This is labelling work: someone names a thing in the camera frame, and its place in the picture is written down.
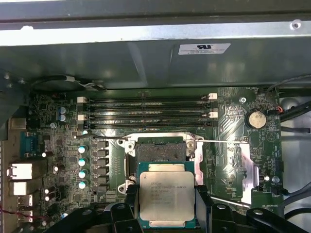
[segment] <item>white label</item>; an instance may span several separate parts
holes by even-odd
[[[180,45],[178,55],[223,54],[231,44]]]

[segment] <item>cable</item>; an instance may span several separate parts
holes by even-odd
[[[303,109],[301,111],[298,111],[298,112],[284,114],[284,115],[280,116],[280,121],[281,122],[285,122],[285,121],[291,120],[293,118],[299,117],[301,115],[304,115],[305,113],[308,113],[310,111],[311,111],[311,107],[307,107],[307,108],[305,108],[305,109]]]
[[[288,97],[310,97],[311,88],[282,88],[278,93],[280,98]]]
[[[115,140],[127,140],[125,137],[109,137],[109,136],[99,136],[93,133],[86,133],[84,135],[78,135],[75,136],[74,139],[79,139],[79,138],[87,138],[87,137],[93,137],[93,138],[98,138],[98,139],[115,139]]]
[[[285,79],[283,81],[280,81],[276,84],[273,84],[272,86],[270,86],[266,92],[265,92],[265,96],[266,96],[266,99],[274,106],[278,109],[278,111],[280,113],[283,112],[283,109],[281,106],[279,106],[273,99],[271,99],[271,96],[269,96],[269,93],[270,91],[272,91],[274,88],[278,87],[278,86],[281,86],[285,83],[289,83],[289,82],[292,82],[292,81],[297,81],[297,80],[301,80],[301,79],[306,79],[306,78],[310,78],[311,77],[311,74],[307,74],[307,75],[301,75],[301,76],[297,76],[297,77],[292,77],[290,79]]]
[[[289,198],[285,199],[280,205],[278,205],[278,207],[277,207],[278,214],[280,216],[284,216],[285,206],[292,204],[296,201],[299,201],[301,199],[308,198],[310,196],[311,196],[311,190],[307,190],[307,191],[299,193],[297,195],[290,196]]]
[[[284,217],[286,220],[300,214],[311,214],[311,208],[299,208],[288,212]]]
[[[30,216],[30,215],[22,214],[21,212],[14,212],[14,211],[3,210],[1,205],[0,205],[0,212],[5,213],[5,214],[10,214],[10,215],[18,215],[18,216],[28,217],[28,218],[32,218],[33,220],[35,220],[35,219],[45,219],[46,218],[44,216]]]
[[[311,133],[310,128],[290,128],[285,126],[281,126],[281,131],[290,133]]]
[[[38,84],[46,83],[46,82],[50,82],[50,81],[67,81],[67,82],[78,83],[82,88],[79,88],[75,91],[83,91],[86,88],[90,88],[90,87],[92,87],[96,90],[101,90],[101,91],[106,90],[105,88],[102,88],[102,87],[96,85],[95,83],[91,83],[89,80],[77,79],[75,77],[67,76],[67,75],[52,75],[52,76],[38,78],[34,82],[30,83],[30,86],[31,86],[30,90],[33,90],[34,87]]]

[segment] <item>chip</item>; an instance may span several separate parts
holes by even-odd
[[[80,200],[81,200],[81,195],[74,195],[74,196],[73,196],[73,199],[74,199],[75,201],[80,201]]]
[[[62,140],[62,139],[56,140],[56,144],[57,144],[58,146],[62,145],[62,144],[63,144],[63,140]]]
[[[140,218],[152,227],[184,226],[194,219],[194,175],[189,171],[146,171],[139,188]]]
[[[109,142],[108,141],[101,141],[97,143],[97,148],[101,149],[101,148],[106,148],[109,146]]]
[[[71,163],[76,163],[77,162],[77,158],[76,157],[70,157],[70,162]]]

